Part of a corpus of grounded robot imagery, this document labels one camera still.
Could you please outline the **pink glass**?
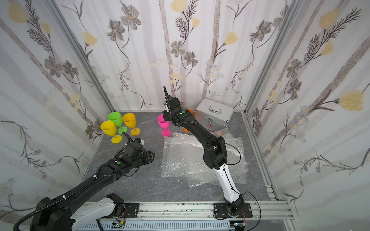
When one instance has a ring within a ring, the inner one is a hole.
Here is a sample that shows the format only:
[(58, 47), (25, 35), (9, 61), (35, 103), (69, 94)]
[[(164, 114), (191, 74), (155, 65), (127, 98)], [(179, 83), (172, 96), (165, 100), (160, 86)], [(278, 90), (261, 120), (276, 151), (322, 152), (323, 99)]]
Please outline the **pink glass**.
[(158, 122), (159, 126), (162, 128), (162, 132), (161, 132), (162, 136), (163, 137), (169, 137), (172, 134), (172, 132), (168, 129), (171, 122), (170, 121), (165, 121), (163, 114), (160, 114), (157, 117), (157, 122)]

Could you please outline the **amber glass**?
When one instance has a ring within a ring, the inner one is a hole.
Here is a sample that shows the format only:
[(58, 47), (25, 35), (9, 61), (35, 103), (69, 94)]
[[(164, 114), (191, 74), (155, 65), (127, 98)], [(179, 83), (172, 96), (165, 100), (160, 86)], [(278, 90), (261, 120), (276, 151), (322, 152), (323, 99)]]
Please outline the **amber glass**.
[(136, 126), (137, 125), (137, 120), (136, 117), (133, 113), (127, 113), (122, 117), (122, 121), (124, 124), (131, 128), (131, 135), (137, 136), (140, 134), (141, 130)]

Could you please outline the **yellow glass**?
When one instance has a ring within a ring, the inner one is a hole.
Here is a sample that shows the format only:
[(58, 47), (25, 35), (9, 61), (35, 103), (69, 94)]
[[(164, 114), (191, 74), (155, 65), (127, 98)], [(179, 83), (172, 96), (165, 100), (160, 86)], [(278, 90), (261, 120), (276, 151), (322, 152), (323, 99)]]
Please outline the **yellow glass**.
[(100, 125), (101, 130), (108, 136), (111, 136), (111, 142), (118, 144), (122, 141), (122, 136), (117, 135), (117, 127), (113, 121), (107, 120)]

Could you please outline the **green plastic wine glass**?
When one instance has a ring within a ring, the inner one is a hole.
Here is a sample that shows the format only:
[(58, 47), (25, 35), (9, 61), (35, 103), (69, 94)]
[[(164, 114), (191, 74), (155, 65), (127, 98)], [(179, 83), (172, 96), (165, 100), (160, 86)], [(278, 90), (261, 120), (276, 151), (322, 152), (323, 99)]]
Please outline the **green plastic wine glass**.
[(113, 121), (115, 126), (117, 127), (117, 133), (118, 134), (123, 134), (127, 132), (127, 127), (122, 126), (123, 120), (120, 112), (112, 112), (109, 114), (108, 119), (110, 121)]

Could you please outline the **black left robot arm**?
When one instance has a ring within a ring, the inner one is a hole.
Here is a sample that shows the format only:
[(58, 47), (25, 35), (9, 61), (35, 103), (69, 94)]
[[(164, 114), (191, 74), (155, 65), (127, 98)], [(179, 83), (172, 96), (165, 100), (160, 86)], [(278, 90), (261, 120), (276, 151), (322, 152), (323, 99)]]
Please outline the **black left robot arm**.
[(53, 200), (43, 198), (35, 211), (19, 220), (13, 229), (17, 231), (20, 224), (29, 218), (32, 218), (32, 231), (75, 231), (102, 217), (125, 217), (127, 209), (124, 200), (114, 193), (89, 206), (84, 204), (108, 185), (128, 176), (132, 169), (152, 163), (154, 158), (155, 154), (143, 148), (141, 143), (134, 141), (127, 144), (80, 185)]

